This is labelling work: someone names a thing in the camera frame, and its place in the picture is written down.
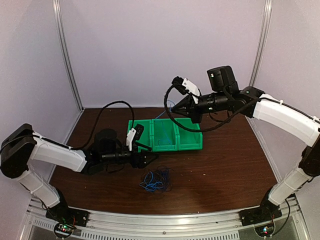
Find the green bin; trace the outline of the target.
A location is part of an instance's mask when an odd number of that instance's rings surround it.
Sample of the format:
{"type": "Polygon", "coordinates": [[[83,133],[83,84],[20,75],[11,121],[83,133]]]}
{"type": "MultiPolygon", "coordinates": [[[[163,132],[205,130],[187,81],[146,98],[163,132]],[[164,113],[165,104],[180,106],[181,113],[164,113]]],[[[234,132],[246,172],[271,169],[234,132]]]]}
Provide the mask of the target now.
{"type": "MultiPolygon", "coordinates": [[[[192,123],[190,118],[176,118],[178,123],[186,128],[200,130],[198,123],[192,123]]],[[[203,134],[201,132],[190,132],[177,126],[177,144],[179,151],[195,151],[203,149],[203,134]]]]}
{"type": "Polygon", "coordinates": [[[152,121],[150,119],[129,120],[125,145],[130,152],[152,152],[152,136],[152,121]]]}
{"type": "Polygon", "coordinates": [[[155,153],[176,152],[178,137],[176,125],[169,119],[153,119],[152,150],[155,153]]]}

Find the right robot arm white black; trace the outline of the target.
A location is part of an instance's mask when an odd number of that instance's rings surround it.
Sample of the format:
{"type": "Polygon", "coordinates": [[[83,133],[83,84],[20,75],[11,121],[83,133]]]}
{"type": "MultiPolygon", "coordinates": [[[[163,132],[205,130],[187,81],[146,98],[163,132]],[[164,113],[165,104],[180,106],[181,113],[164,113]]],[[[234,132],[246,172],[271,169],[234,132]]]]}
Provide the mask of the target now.
{"type": "Polygon", "coordinates": [[[184,96],[172,108],[172,113],[185,116],[194,124],[200,123],[204,114],[221,111],[232,113],[218,125],[206,129],[207,132],[222,127],[237,114],[242,114],[274,125],[306,145],[301,161],[267,192],[257,208],[258,219],[266,221],[286,198],[320,175],[320,120],[273,98],[263,90],[252,86],[239,89],[229,65],[209,69],[207,75],[213,91],[207,95],[201,94],[199,88],[187,78],[176,76],[172,80],[171,88],[184,96]]]}

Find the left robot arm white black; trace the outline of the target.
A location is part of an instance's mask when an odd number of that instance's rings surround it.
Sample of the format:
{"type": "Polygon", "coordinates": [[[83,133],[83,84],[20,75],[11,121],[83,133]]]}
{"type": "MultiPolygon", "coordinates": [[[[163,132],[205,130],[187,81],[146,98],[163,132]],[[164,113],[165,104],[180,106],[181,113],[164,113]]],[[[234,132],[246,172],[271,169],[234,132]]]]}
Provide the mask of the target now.
{"type": "Polygon", "coordinates": [[[25,123],[2,142],[0,170],[52,209],[61,222],[67,222],[72,211],[63,202],[63,194],[36,173],[29,161],[54,164],[84,175],[97,174],[114,164],[143,169],[159,157],[150,146],[139,142],[143,132],[144,127],[137,124],[121,143],[115,130],[105,128],[95,134],[89,147],[71,147],[38,135],[25,123]]]}

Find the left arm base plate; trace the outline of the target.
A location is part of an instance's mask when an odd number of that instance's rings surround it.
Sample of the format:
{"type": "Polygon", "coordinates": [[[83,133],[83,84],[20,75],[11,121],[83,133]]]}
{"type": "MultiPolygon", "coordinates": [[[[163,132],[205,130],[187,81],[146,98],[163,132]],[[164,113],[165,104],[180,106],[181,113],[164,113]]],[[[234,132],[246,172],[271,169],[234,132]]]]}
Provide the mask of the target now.
{"type": "Polygon", "coordinates": [[[45,217],[70,226],[86,227],[89,212],[59,203],[54,207],[48,207],[45,217]]]}

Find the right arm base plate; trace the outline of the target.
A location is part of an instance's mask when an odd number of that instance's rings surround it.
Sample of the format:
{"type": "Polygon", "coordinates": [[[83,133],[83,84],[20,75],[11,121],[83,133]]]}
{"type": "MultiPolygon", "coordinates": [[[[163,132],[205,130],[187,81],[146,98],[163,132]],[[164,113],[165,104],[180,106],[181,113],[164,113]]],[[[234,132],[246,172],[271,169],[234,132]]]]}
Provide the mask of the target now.
{"type": "Polygon", "coordinates": [[[270,210],[261,206],[241,210],[238,214],[243,227],[271,222],[272,219],[282,216],[282,212],[279,209],[270,210]]]}

